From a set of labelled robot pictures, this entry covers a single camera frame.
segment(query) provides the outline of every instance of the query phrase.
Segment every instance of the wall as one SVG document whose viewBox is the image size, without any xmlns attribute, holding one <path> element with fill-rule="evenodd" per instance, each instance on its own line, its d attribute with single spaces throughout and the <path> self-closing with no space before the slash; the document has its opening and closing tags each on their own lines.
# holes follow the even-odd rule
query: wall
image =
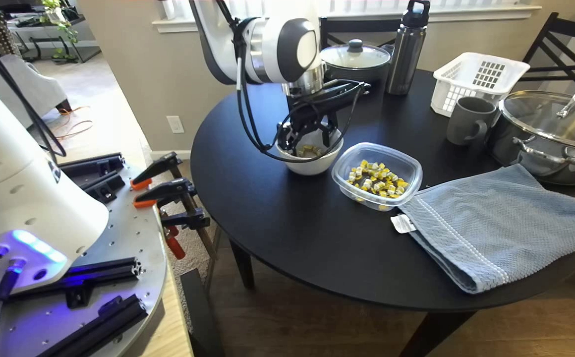
<svg viewBox="0 0 575 357">
<path fill-rule="evenodd" d="M 461 52 L 522 58 L 550 13 L 575 21 L 575 0 L 538 0 L 544 11 L 530 21 L 431 25 L 421 68 L 437 70 Z M 205 116 L 233 88 L 209 74 L 197 35 L 159 35 L 157 0 L 80 0 L 98 44 L 155 152 L 191 152 Z M 167 114 L 179 114 L 185 136 L 173 136 Z"/>
</svg>

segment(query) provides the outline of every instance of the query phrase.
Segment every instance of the food container lid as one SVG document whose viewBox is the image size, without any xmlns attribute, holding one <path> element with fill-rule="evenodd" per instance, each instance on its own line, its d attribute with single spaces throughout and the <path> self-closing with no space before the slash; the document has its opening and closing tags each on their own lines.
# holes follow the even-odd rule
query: food container lid
<svg viewBox="0 0 575 357">
<path fill-rule="evenodd" d="M 502 116 L 524 132 L 575 148 L 575 96 L 512 92 L 500 104 Z"/>
<path fill-rule="evenodd" d="M 375 48 L 365 48 L 361 41 L 352 41 L 348 46 L 326 48 L 322 60 L 336 68 L 365 70 L 385 66 L 391 56 Z"/>
</svg>

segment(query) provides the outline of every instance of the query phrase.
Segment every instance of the table leg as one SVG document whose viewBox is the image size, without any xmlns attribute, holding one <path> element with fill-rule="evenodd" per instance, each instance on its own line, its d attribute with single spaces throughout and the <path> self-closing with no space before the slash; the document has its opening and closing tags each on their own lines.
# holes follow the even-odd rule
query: table leg
<svg viewBox="0 0 575 357">
<path fill-rule="evenodd" d="M 476 312 L 465 314 L 427 314 L 419 330 L 405 346 L 401 357 L 429 356 L 451 334 L 465 326 Z"/>
<path fill-rule="evenodd" d="M 244 253 L 242 249 L 239 249 L 233 241 L 231 241 L 231 249 L 237 261 L 237 267 L 241 269 L 241 277 L 244 280 L 244 286 L 248 290 L 254 290 L 254 275 L 252 275 L 252 261 L 250 255 Z"/>
</svg>

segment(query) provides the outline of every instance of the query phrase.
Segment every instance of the tag on towel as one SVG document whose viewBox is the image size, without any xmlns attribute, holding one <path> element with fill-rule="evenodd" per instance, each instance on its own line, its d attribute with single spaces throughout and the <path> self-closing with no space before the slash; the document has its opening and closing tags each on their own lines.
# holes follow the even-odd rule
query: tag on towel
<svg viewBox="0 0 575 357">
<path fill-rule="evenodd" d="M 399 235 L 409 235 L 409 233 L 419 231 L 407 215 L 391 217 L 391 225 Z"/>
</svg>

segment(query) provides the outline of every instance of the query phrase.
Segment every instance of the plastic container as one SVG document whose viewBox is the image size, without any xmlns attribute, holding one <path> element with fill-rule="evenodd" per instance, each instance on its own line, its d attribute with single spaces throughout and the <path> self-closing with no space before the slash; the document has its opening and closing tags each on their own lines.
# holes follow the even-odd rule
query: plastic container
<svg viewBox="0 0 575 357">
<path fill-rule="evenodd" d="M 461 98 L 484 98 L 500 104 L 528 70 L 526 62 L 465 52 L 433 74 L 437 86 L 431 108 L 439 116 L 451 118 Z"/>
<path fill-rule="evenodd" d="M 409 183 L 405 195 L 399 199 L 385 199 L 365 191 L 356 189 L 348 179 L 354 167 L 367 160 L 369 163 L 383 163 L 389 171 Z M 352 201 L 357 201 L 373 211 L 389 213 L 395 207 L 407 203 L 415 193 L 419 193 L 423 183 L 423 165 L 391 148 L 375 144 L 357 144 L 350 148 L 334 165 L 332 179 L 340 185 L 342 193 Z"/>
</svg>

